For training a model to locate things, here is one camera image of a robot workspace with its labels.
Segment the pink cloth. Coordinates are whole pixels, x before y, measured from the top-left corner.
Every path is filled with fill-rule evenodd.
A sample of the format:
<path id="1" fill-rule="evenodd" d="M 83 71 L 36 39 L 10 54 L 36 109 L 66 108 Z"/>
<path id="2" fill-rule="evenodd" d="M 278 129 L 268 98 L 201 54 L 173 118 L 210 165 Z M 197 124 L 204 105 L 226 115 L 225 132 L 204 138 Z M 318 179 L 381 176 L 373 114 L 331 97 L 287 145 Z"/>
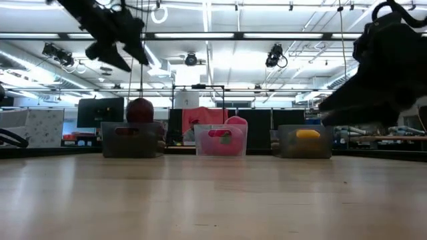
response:
<path id="1" fill-rule="evenodd" d="M 190 129 L 191 123 L 194 121 L 200 124 L 223 124 L 228 117 L 227 109 L 210 109 L 207 107 L 183 109 L 181 114 L 182 133 Z"/>

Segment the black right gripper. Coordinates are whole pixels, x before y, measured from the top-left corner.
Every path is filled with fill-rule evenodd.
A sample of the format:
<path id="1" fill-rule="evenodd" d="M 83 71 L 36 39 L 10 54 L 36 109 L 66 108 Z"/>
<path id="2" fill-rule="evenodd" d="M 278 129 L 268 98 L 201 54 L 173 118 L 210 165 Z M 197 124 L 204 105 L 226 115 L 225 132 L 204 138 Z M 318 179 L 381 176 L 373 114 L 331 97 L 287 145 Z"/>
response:
<path id="1" fill-rule="evenodd" d="M 377 124 L 390 126 L 414 102 L 427 96 L 427 35 L 415 28 L 425 21 L 389 13 L 365 26 L 354 42 L 357 74 L 319 104 L 325 126 Z M 390 106 L 395 111 L 357 112 Z"/>

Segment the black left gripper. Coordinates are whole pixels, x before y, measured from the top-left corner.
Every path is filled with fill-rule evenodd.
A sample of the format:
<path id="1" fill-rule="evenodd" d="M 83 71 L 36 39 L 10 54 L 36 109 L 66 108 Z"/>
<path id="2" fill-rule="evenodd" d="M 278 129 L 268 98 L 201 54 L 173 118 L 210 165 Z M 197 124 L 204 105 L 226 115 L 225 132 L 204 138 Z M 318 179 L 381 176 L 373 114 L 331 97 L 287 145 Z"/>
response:
<path id="1" fill-rule="evenodd" d="M 134 17 L 130 10 L 119 11 L 96 7 L 78 17 L 81 30 L 87 31 L 94 39 L 101 42 L 92 43 L 85 54 L 90 60 L 98 60 L 126 72 L 131 68 L 118 53 L 115 42 L 125 44 L 125 51 L 142 65 L 149 65 L 145 49 L 141 42 L 144 22 Z"/>

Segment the yellow bell pepper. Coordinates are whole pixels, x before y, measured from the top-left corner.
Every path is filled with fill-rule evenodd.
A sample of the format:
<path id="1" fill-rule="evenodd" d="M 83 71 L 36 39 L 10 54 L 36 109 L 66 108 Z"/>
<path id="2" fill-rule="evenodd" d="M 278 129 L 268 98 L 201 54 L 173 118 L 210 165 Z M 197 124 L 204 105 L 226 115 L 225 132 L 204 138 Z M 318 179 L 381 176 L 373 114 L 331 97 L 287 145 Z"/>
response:
<path id="1" fill-rule="evenodd" d="M 318 139 L 321 135 L 314 129 L 298 129 L 296 137 L 299 139 Z"/>

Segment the black partition panel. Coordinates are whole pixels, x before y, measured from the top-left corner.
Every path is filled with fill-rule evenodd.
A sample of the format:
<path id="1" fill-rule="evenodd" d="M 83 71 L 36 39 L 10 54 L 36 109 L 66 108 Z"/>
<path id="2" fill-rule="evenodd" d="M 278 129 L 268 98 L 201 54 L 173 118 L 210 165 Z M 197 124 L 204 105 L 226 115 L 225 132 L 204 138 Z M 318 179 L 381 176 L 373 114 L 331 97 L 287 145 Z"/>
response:
<path id="1" fill-rule="evenodd" d="M 304 125 L 304 110 L 273 110 L 273 125 L 277 129 L 280 125 Z"/>
<path id="2" fill-rule="evenodd" d="M 271 111 L 240 109 L 238 116 L 248 122 L 247 149 L 270 149 Z"/>

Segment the black overhead rig beam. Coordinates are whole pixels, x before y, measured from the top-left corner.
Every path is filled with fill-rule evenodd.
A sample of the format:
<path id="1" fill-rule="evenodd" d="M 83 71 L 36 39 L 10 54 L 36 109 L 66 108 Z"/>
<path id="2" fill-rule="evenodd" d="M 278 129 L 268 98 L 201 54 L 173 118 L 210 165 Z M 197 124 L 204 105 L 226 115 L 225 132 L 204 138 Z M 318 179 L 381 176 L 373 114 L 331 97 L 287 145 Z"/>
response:
<path id="1" fill-rule="evenodd" d="M 142 35 L 148 41 L 353 41 L 360 33 L 335 32 L 206 32 L 206 33 L 154 33 Z M 18 33 L 0 32 L 0 40 L 16 41 L 89 41 L 93 37 L 88 33 Z"/>

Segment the white patterned box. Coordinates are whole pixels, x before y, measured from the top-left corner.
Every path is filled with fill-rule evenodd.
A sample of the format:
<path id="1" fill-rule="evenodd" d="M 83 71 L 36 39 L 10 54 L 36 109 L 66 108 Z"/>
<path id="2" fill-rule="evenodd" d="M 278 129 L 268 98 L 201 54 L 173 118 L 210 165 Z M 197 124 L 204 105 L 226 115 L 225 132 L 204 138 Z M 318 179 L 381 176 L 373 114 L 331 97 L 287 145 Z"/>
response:
<path id="1" fill-rule="evenodd" d="M 28 148 L 57 148 L 61 146 L 64 110 L 30 109 L 24 130 Z"/>

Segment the dark grey plastic basket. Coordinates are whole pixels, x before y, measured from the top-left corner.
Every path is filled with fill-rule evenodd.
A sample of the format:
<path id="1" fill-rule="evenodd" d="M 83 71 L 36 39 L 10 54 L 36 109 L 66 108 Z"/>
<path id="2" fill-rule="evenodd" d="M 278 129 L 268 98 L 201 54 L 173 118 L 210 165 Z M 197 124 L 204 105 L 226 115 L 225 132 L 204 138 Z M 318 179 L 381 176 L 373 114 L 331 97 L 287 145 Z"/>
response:
<path id="1" fill-rule="evenodd" d="M 299 139 L 298 129 L 314 129 L 318 139 Z M 280 125 L 278 127 L 280 157 L 289 159 L 329 159 L 332 156 L 333 129 L 323 125 Z"/>

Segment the black aluminium table frame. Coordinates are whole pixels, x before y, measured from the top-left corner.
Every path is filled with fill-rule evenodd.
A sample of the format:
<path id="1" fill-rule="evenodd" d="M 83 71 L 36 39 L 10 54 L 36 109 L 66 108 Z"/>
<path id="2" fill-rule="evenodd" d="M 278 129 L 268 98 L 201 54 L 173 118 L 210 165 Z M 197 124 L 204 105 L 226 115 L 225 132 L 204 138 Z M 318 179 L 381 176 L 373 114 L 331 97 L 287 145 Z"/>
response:
<path id="1" fill-rule="evenodd" d="M 0 159 L 18 159 L 29 157 L 50 157 L 60 155 L 78 155 L 101 153 L 100 147 L 59 147 L 59 148 L 1 148 Z M 365 149 L 338 149 L 332 155 L 365 157 L 376 159 L 392 159 L 399 161 L 415 161 L 427 163 L 427 151 L 391 151 Z"/>

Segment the grey cutting board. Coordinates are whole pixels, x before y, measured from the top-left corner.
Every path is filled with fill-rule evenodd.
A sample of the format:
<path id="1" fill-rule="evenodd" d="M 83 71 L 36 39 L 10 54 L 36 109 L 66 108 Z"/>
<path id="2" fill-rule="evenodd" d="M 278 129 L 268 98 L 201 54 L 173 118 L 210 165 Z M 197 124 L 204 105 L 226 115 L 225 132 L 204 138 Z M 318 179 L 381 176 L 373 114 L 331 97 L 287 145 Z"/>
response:
<path id="1" fill-rule="evenodd" d="M 164 152 L 161 123 L 103 122 L 102 153 L 105 158 L 155 158 Z"/>

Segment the black metal rack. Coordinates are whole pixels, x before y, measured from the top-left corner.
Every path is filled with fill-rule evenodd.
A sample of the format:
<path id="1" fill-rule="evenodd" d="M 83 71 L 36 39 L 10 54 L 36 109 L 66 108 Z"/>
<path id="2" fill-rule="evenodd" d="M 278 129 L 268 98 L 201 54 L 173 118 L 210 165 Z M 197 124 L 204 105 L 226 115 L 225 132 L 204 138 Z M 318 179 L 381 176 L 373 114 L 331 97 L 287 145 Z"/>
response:
<path id="1" fill-rule="evenodd" d="M 181 114 L 183 109 L 207 107 L 210 109 L 225 109 L 218 107 L 216 103 L 225 103 L 225 87 L 223 85 L 173 85 L 171 90 L 171 109 L 169 110 L 169 130 L 167 140 L 170 145 L 195 145 L 194 127 L 200 124 L 197 121 L 191 123 L 190 129 L 182 133 Z"/>

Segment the dark red apple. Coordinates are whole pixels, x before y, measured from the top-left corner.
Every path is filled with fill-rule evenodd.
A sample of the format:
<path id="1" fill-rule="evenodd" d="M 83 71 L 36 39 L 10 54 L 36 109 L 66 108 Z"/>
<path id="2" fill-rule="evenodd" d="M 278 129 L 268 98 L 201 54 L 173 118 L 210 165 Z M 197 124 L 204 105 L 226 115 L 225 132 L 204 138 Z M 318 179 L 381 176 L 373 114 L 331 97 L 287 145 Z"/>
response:
<path id="1" fill-rule="evenodd" d="M 126 119 L 130 123 L 153 123 L 154 109 L 150 101 L 137 98 L 126 107 Z"/>

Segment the black computer monitor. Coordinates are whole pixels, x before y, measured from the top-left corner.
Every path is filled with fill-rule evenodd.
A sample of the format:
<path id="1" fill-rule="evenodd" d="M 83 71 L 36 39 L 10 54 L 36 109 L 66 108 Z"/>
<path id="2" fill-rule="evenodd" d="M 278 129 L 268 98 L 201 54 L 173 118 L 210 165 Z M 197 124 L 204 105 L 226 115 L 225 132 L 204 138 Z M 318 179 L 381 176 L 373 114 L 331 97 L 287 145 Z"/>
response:
<path id="1" fill-rule="evenodd" d="M 123 122 L 124 98 L 80 99 L 78 128 L 100 128 L 102 122 Z"/>

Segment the clear plastic basket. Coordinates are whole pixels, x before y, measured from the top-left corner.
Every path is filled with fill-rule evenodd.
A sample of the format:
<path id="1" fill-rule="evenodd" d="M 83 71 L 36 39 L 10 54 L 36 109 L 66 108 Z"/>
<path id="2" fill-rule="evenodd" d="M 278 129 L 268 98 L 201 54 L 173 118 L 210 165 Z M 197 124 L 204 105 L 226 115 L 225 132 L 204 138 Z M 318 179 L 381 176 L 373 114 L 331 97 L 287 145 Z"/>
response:
<path id="1" fill-rule="evenodd" d="M 210 157 L 244 156 L 247 132 L 247 125 L 196 125 L 196 154 Z"/>

